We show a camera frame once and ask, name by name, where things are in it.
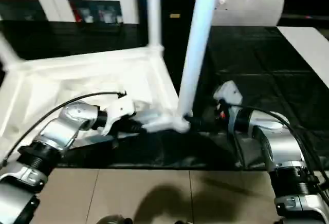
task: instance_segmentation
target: white table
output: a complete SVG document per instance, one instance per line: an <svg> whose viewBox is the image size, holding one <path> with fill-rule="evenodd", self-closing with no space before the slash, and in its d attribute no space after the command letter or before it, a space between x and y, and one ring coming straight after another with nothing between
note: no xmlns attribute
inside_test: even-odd
<svg viewBox="0 0 329 224"><path fill-rule="evenodd" d="M279 26L278 30L329 87L329 41L311 27Z"/></svg>

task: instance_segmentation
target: cabinet door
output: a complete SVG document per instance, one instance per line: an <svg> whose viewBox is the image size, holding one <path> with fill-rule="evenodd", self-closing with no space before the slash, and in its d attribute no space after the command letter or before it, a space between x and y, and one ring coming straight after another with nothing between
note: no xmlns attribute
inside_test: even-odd
<svg viewBox="0 0 329 224"><path fill-rule="evenodd" d="M136 0L54 0L62 21L136 24Z"/></svg>
<svg viewBox="0 0 329 224"><path fill-rule="evenodd" d="M0 0L1 20L60 21L53 0Z"/></svg>

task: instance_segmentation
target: beige floor tile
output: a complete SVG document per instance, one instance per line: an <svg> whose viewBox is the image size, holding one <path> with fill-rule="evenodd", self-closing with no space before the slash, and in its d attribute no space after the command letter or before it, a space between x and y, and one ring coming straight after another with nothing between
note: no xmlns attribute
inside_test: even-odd
<svg viewBox="0 0 329 224"><path fill-rule="evenodd" d="M114 214L135 224L192 221L189 172L100 170L87 223Z"/></svg>
<svg viewBox="0 0 329 224"><path fill-rule="evenodd" d="M240 172L191 171L194 223L232 223L243 195Z"/></svg>
<svg viewBox="0 0 329 224"><path fill-rule="evenodd" d="M261 224L278 220L274 199L263 186L268 182L253 172L244 174L191 171L194 223Z"/></svg>
<svg viewBox="0 0 329 224"><path fill-rule="evenodd" d="M39 195L32 224L86 222L98 170L56 169Z"/></svg>
<svg viewBox="0 0 329 224"><path fill-rule="evenodd" d="M246 194L241 219L250 223L274 223L280 218L277 215L275 194L267 172L242 172L242 181Z"/></svg>

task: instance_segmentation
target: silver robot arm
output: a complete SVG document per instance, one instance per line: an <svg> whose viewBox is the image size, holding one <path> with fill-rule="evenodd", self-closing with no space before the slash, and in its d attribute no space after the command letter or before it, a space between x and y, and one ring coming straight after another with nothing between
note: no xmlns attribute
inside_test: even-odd
<svg viewBox="0 0 329 224"><path fill-rule="evenodd" d="M0 170L0 223L32 220L40 203L36 194L43 189L79 131L98 127L109 131L115 121L134 112L127 96L116 100L106 111L82 101L63 107L58 118L51 120L29 146L19 148L19 158Z"/></svg>
<svg viewBox="0 0 329 224"><path fill-rule="evenodd" d="M214 98L219 103L242 103L242 96L233 81L217 89ZM289 123L281 114L274 114ZM309 172L301 148L290 130L269 114L238 106L229 107L225 118L228 133L247 133L259 141L276 195L277 213L282 217L280 222L329 224L328 206L318 194L318 178Z"/></svg>

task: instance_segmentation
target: black cable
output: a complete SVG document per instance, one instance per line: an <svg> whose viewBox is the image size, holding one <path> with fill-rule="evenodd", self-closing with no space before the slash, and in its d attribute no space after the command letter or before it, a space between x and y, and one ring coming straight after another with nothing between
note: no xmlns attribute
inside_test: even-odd
<svg viewBox="0 0 329 224"><path fill-rule="evenodd" d="M306 165L308 167L308 170L309 172L311 173L311 175L314 175L314 171L311 167L311 163L310 163L310 158L308 157L309 154L310 156L312 157L312 160L313 162L315 163L316 167L318 168L318 170L321 172L324 180L326 182L329 183L329 178L327 176L327 174L325 173L324 169L323 169L323 166L321 164L321 161L319 159L319 157L317 156L316 152L314 151L313 147L310 146L309 144L307 143L303 143L302 142L302 139L299 137L298 133L293 129L293 127L286 121L284 120L281 116L279 115L276 115L270 111L267 111L267 110L264 110L264 109L261 109L261 108L257 108L257 107L253 107L253 106L248 106L248 105L240 105L240 104L231 104L231 103L226 103L224 102L223 103L224 105L228 105L228 106L235 106L235 107L241 107L241 108L247 108L247 109L250 109L250 110L256 110L256 111L259 111L259 112L263 112L265 114L268 114L274 118L276 118L278 121L280 121L283 125L285 125L289 131L291 132L291 134L294 136L294 138L296 139L296 141L298 142L301 150L302 150L302 153L303 153L303 156L304 156L304 159L305 159L305 162L306 162ZM317 184L317 188L319 190L319 194L321 195L321 197L323 198L323 200L325 201L325 203L329 206L329 198L327 197L327 195L322 191L321 187Z"/></svg>
<svg viewBox="0 0 329 224"><path fill-rule="evenodd" d="M4 159L2 160L1 164L0 164L0 169L2 169L4 166L7 165L8 159L11 156L11 154L14 152L14 150L17 148L17 146L20 144L20 142L31 132L33 131L42 121L44 121L47 117L49 117L51 114L53 114L54 112L56 112L58 109L72 103L72 102L76 102L78 100L87 98L87 97L93 97L93 96L99 96L99 95L118 95L118 97L123 97L126 95L126 93L120 93L120 92L116 92L116 91L103 91L103 92L96 92L96 93L90 93L90 94L86 94L86 95L82 95L79 97L75 97L73 99L70 99L60 105L58 105L57 107L53 108L52 110L50 110L48 113L46 113L43 117L41 117L33 126L31 126L14 144L14 146L10 149L10 151L7 153L7 155L4 157Z"/></svg>

